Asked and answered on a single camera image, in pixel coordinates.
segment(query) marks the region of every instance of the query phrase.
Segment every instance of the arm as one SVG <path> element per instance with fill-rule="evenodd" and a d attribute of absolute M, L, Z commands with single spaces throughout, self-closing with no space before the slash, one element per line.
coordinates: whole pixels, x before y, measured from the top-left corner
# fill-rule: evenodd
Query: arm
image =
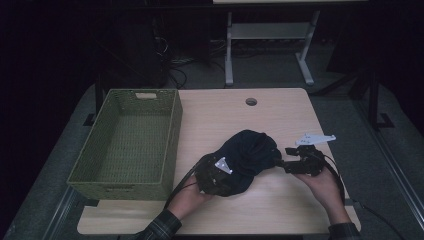
<path fill-rule="evenodd" d="M 199 192 L 195 176 L 187 179 L 185 186 L 175 195 L 168 208 L 163 210 L 146 229 L 137 233 L 132 239 L 171 239 L 180 229 L 181 220 L 212 198 L 212 195 Z"/>
<path fill-rule="evenodd" d="M 295 174 L 295 176 L 311 189 L 314 197 L 324 207 L 330 220 L 329 230 L 333 239 L 361 239 L 340 199 L 340 190 L 334 176 L 326 167 L 315 177 L 306 174 Z"/>

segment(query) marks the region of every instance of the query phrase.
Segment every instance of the basket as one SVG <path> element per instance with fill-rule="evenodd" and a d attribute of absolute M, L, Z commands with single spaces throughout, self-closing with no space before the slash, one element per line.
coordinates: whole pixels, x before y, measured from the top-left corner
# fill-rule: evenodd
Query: basket
<path fill-rule="evenodd" d="M 97 200 L 166 200 L 182 112 L 177 90 L 110 90 L 68 184 Z"/>

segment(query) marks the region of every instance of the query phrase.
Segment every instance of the hand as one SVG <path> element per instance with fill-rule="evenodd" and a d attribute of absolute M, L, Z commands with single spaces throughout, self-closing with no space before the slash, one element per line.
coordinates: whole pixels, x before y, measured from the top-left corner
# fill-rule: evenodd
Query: hand
<path fill-rule="evenodd" d="M 321 203 L 327 211 L 330 223 L 351 222 L 343 202 L 340 199 L 340 190 L 337 186 L 333 174 L 324 167 L 322 172 L 315 177 L 306 174 L 293 174 L 303 181 L 312 191 L 314 197 Z"/>
<path fill-rule="evenodd" d="M 200 205 L 213 197 L 213 195 L 200 193 L 194 175 L 187 179 L 184 186 L 186 187 L 183 187 L 181 191 L 175 195 L 168 206 L 168 210 L 180 220 L 194 212 Z"/>

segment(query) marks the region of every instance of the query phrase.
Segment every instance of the person's left hand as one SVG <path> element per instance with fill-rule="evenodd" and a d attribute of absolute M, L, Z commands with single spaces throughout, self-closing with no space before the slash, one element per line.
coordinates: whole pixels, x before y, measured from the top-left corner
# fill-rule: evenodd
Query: person's left hand
<path fill-rule="evenodd" d="M 187 179 L 184 186 L 186 187 L 175 195 L 168 206 L 168 210 L 180 220 L 213 197 L 213 195 L 200 193 L 194 175 Z"/>

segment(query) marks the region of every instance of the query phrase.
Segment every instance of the plaid shirt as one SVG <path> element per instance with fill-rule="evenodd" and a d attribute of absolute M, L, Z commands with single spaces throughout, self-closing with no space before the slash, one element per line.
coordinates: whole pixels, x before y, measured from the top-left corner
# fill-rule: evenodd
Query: plaid shirt
<path fill-rule="evenodd" d="M 180 229 L 181 222 L 168 210 L 163 210 L 149 226 L 134 235 L 136 240 L 168 240 Z M 353 223 L 335 224 L 328 228 L 332 240 L 361 240 Z"/>

